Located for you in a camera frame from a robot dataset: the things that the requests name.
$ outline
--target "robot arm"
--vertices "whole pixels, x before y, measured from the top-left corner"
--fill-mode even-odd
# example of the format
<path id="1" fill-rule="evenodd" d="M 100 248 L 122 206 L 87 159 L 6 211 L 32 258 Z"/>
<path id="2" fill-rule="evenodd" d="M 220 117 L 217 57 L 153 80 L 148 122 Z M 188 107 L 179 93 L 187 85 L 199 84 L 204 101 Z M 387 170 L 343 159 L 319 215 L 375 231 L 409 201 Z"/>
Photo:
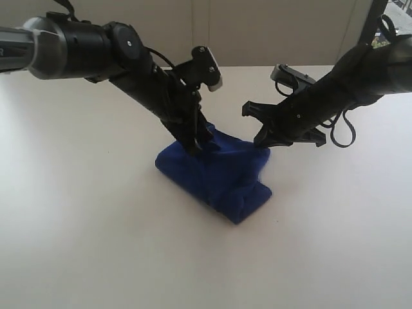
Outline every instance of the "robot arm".
<path id="1" fill-rule="evenodd" d="M 243 116 L 252 116 L 263 123 L 254 139 L 258 147 L 290 146 L 294 142 L 310 142 L 320 147 L 326 143 L 325 134 L 317 126 L 332 128 L 334 139 L 336 121 L 342 115 L 352 133 L 346 112 L 375 103 L 384 95 L 412 92 L 412 35 L 396 36 L 389 17 L 379 19 L 380 29 L 389 45 L 373 49 L 359 44 L 344 55 L 333 70 L 317 82 L 286 65 L 276 66 L 271 78 L 293 93 L 278 105 L 251 101 L 243 106 Z"/>
<path id="2" fill-rule="evenodd" d="M 0 28 L 0 72 L 28 70 L 40 79 L 82 77 L 108 80 L 155 114 L 194 154 L 212 134 L 200 111 L 201 84 L 215 91 L 221 75 L 210 50 L 199 46 L 192 60 L 163 70 L 133 27 L 79 21 L 68 0 L 55 0 L 69 14 L 48 12 L 29 19 L 21 29 Z"/>

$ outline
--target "white tabletop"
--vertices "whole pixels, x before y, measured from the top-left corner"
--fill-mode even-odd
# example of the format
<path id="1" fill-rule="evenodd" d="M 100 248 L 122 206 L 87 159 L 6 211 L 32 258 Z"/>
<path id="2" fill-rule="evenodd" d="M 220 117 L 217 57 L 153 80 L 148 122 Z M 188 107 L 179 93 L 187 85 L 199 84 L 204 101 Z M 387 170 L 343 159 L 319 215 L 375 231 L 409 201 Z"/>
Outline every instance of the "white tabletop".
<path id="1" fill-rule="evenodd" d="M 271 71 L 222 69 L 206 117 L 252 140 Z M 156 170 L 172 137 L 110 84 L 2 75 L 0 308 L 411 308 L 411 101 L 348 113 L 348 149 L 272 148 L 274 195 L 235 226 Z"/>

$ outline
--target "folded fabric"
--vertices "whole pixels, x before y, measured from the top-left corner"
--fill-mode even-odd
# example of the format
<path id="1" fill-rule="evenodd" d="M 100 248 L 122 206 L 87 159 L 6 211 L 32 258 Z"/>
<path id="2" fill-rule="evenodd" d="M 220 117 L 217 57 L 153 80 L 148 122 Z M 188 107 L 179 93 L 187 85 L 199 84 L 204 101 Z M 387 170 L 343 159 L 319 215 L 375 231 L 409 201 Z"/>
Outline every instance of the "folded fabric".
<path id="1" fill-rule="evenodd" d="M 175 142 L 156 159 L 157 168 L 180 187 L 238 224 L 262 206 L 272 191 L 259 182 L 270 150 L 255 148 L 209 127 L 213 141 L 190 156 Z"/>

